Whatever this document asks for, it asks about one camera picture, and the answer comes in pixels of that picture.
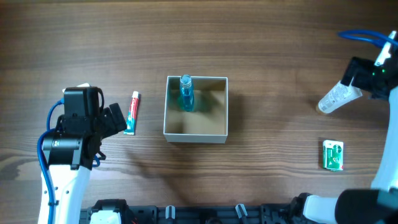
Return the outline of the white lotion tube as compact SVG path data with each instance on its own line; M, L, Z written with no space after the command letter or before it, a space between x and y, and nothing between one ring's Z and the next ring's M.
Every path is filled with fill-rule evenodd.
M323 114L330 114L343 105L356 100L363 94L359 88L349 84L341 84L339 81L317 104L316 110Z

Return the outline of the green white soap box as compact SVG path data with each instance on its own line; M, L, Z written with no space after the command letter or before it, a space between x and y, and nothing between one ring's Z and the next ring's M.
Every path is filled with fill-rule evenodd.
M327 139L323 141L322 148L323 168L333 172L342 171L344 143Z

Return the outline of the blue mouthwash bottle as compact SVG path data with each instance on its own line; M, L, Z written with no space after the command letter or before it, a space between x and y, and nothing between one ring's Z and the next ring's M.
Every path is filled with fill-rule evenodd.
M180 96L182 99L182 108L188 112L193 111L195 98L193 80L190 75L182 75L180 77Z

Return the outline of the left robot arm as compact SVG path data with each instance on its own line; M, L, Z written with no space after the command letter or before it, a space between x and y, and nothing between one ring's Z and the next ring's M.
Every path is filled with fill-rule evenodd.
M38 222L78 223L90 173L106 158L100 150L103 139L127 126L119 105L105 106L96 86L66 88L56 104L64 112L54 128L46 125L37 142L42 171Z

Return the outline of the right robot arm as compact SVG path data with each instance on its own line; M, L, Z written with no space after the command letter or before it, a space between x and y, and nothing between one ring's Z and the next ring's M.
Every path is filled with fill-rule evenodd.
M397 223L397 58L353 57L339 84L389 103L381 163L370 189L344 190L337 198L302 193L286 206L290 223Z

